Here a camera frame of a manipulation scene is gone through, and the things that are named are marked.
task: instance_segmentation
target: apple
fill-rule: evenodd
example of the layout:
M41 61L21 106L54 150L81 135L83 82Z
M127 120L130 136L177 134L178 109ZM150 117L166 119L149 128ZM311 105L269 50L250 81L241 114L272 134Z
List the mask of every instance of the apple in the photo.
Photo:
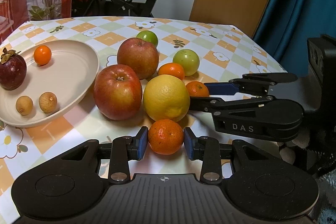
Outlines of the apple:
M158 46L159 40L155 33L149 30L144 30L138 33L137 38L141 38L146 42L152 43L155 47Z
M136 73L126 65L104 68L93 87L94 101L102 114L111 120L126 120L141 105L142 86Z
M15 50L3 49L0 62L0 84L6 90L18 88L27 74L25 59Z
M140 80L146 79L158 68L159 54L152 43L133 37L120 45L117 63L130 66Z
M197 53L187 48L179 50L174 55L173 62L183 67L185 76L193 75L200 66L200 58Z

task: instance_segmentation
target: teal curtain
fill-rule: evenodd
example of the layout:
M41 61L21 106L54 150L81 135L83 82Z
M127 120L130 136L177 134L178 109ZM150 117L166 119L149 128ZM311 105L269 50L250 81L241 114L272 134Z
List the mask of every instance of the teal curtain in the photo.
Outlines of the teal curtain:
M269 0L253 40L287 71L307 75L307 38L336 37L336 0Z

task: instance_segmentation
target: blue gripper pad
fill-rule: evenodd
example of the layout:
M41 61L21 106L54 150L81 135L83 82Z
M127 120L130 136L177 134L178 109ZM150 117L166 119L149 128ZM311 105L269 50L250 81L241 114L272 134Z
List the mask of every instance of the blue gripper pad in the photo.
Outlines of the blue gripper pad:
M143 155L145 154L147 143L148 143L148 128L144 129L142 136L139 139L139 146L138 146L138 158L142 160Z
M239 88L233 83L204 83L210 95L235 95Z
M188 134L188 130L185 128L183 130L184 132L184 148L185 151L187 152L188 159L192 160L194 157L194 150L193 150L193 140Z

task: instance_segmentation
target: table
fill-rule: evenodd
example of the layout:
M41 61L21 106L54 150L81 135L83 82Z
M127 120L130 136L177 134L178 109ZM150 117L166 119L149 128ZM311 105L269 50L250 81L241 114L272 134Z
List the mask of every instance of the table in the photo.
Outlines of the table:
M149 29L158 36L159 67L172 62L181 48L195 51L200 57L198 72L186 77L185 83L228 81L244 73L283 72L284 69L247 35L232 25L216 25L189 21L138 17L81 17L47 21L28 21L16 29L2 44L8 50L24 51L29 47L55 39L74 39L91 45L98 53L100 68L116 64L120 44ZM147 80L142 80L145 87ZM246 94L223 96L225 100L249 98ZM141 126L150 127L152 120L143 108L128 121L109 121L95 106L92 90L64 116L34 128L14 128L0 121L0 224L12 223L17 217L11 199L13 181L25 171L88 140L111 142L114 138L135 136ZM209 113L189 113L180 122L196 136L208 135L222 143L240 138L278 154L276 143L253 140L214 131ZM108 160L103 160L100 176L106 177ZM170 156L151 151L149 146L142 161L130 161L134 173L196 173L201 162L189 161L184 149ZM222 161L224 177L230 176L230 164Z

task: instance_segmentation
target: red apple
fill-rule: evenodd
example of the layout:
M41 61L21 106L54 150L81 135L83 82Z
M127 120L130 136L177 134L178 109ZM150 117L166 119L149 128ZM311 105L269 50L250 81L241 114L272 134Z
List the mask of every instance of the red apple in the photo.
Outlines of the red apple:
M136 73L126 65L111 65L98 73L93 97L98 109L111 120L126 120L138 112L142 86Z
M146 79L158 68L159 54L152 43L133 37L120 45L117 63L130 66L140 80Z

